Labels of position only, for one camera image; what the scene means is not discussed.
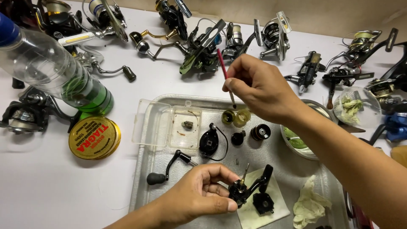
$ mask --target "forearm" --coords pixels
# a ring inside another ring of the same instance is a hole
[[[159,202],[153,201],[131,212],[104,229],[158,229],[164,228]]]
[[[352,198],[383,228],[407,228],[407,169],[312,108],[299,104],[287,127],[335,175]]]

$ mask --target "clear plastic bottle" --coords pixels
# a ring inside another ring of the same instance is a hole
[[[110,91],[56,40],[1,13],[0,68],[85,113],[105,115],[114,104]]]

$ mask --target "white tabletop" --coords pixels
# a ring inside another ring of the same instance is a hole
[[[73,12],[80,9],[80,3],[68,3],[72,5]],[[165,33],[157,12],[125,8],[122,12],[127,19],[127,33],[145,29],[153,34]],[[90,27],[85,18],[83,21]],[[189,23],[188,30],[191,31],[196,22]],[[241,26],[243,39],[246,40],[254,30],[253,25]],[[301,65],[293,59],[306,56],[309,51],[320,53],[321,63],[326,64],[330,58],[347,49],[341,45],[339,37],[293,31],[288,34],[288,38],[291,49],[287,51],[286,60],[267,61],[277,65],[283,75],[296,74]],[[153,53],[158,49],[154,43],[166,43],[151,37],[146,39]],[[224,47],[224,40],[219,45],[220,49]],[[123,43],[108,37],[91,41],[89,45],[105,56],[101,64],[103,69],[115,70],[127,65],[137,75],[133,83],[129,83],[122,73],[100,77],[115,99],[114,108],[107,117],[116,122],[122,131],[120,146],[115,153],[100,161],[79,159],[68,147],[68,125],[59,122],[55,116],[50,117],[49,127],[42,135],[16,136],[1,129],[0,228],[100,229],[113,223],[128,211],[137,160],[138,146],[131,142],[131,136],[138,101],[153,100],[169,93],[229,98],[229,94],[221,90],[224,82],[222,71],[214,75],[180,75],[179,66],[184,57],[175,48],[164,49],[159,59],[152,61],[139,55],[131,41]],[[265,47],[258,47],[254,41],[247,53],[258,57],[264,50]],[[362,70],[365,73],[375,72],[376,77],[381,77],[401,58],[402,53],[400,47],[395,47],[391,53],[381,48],[368,59]],[[326,105],[328,88],[322,84],[322,76],[323,73],[318,73],[317,83],[310,86],[300,98]],[[355,85],[365,86],[369,81],[360,80]],[[293,83],[290,85],[298,93],[298,86]],[[0,113],[3,113],[11,101],[18,100],[17,94],[21,90],[11,87],[11,77],[3,70],[0,70],[0,88]],[[75,109],[65,103],[59,102],[59,105],[68,114],[75,113]],[[369,139],[373,132],[374,129],[368,129],[366,133],[357,136]],[[382,147],[389,155],[391,146],[384,139],[379,139],[375,146]]]

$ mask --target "fluorocarbon leader spool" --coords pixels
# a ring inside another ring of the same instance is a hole
[[[111,155],[119,146],[120,139],[120,129],[112,120],[88,117],[72,128],[68,144],[75,156],[95,160]]]

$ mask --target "paint brush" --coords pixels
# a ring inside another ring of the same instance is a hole
[[[221,63],[221,66],[222,66],[223,75],[225,76],[225,80],[226,80],[228,78],[228,73],[226,72],[225,63],[223,62],[221,50],[218,49],[217,53],[218,53],[219,62]],[[236,109],[237,106],[236,106],[236,103],[234,102],[233,93],[231,91],[229,91],[229,95],[230,95],[230,99],[232,100],[233,108]]]

